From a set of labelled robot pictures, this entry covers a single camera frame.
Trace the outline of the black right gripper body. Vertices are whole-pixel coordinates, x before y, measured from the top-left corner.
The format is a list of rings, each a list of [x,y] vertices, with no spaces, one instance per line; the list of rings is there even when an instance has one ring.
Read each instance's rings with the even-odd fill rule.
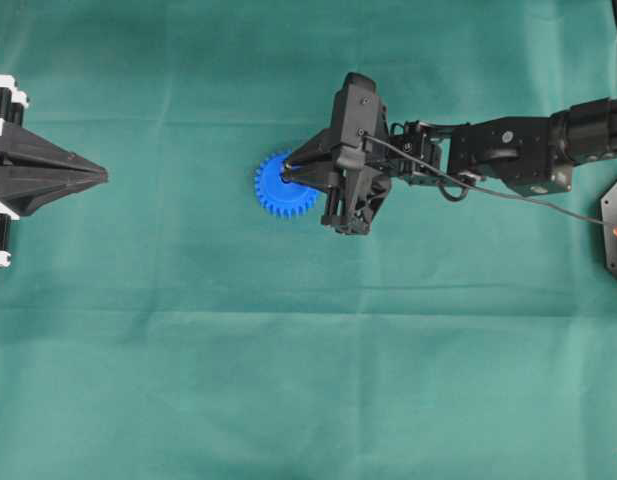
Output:
[[[344,235],[366,235],[390,193],[392,181],[410,186],[446,186],[439,174],[440,143],[451,136],[449,125],[393,123],[377,132],[379,144],[364,142],[366,156],[359,171],[338,167],[338,184],[327,190],[321,223]]]

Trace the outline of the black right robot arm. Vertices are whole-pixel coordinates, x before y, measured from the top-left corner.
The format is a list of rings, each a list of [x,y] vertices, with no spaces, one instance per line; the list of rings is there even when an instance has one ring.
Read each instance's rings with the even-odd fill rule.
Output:
[[[505,197],[535,204],[569,191],[576,167],[617,157],[617,99],[459,125],[380,116],[376,127],[355,125],[352,134],[345,142],[334,128],[322,130],[284,161],[280,177],[325,193],[323,225],[366,235],[395,179],[435,187],[450,202],[487,178],[507,187]]]

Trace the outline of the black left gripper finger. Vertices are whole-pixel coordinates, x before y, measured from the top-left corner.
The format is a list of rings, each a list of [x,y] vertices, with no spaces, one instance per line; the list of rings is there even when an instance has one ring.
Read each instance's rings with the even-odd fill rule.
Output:
[[[107,181],[106,172],[0,172],[0,214],[19,220],[48,203]]]
[[[105,168],[10,122],[0,122],[0,156],[25,165],[107,174]]]

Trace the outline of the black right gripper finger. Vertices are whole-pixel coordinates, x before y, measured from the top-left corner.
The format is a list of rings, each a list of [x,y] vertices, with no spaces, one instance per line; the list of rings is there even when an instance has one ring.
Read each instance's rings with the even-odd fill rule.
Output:
[[[282,179],[287,183],[296,183],[313,189],[342,188],[345,185],[343,175],[330,167],[285,168]]]
[[[285,160],[285,166],[303,168],[321,163],[332,165],[333,151],[338,145],[339,137],[330,128],[325,128],[294,150]]]

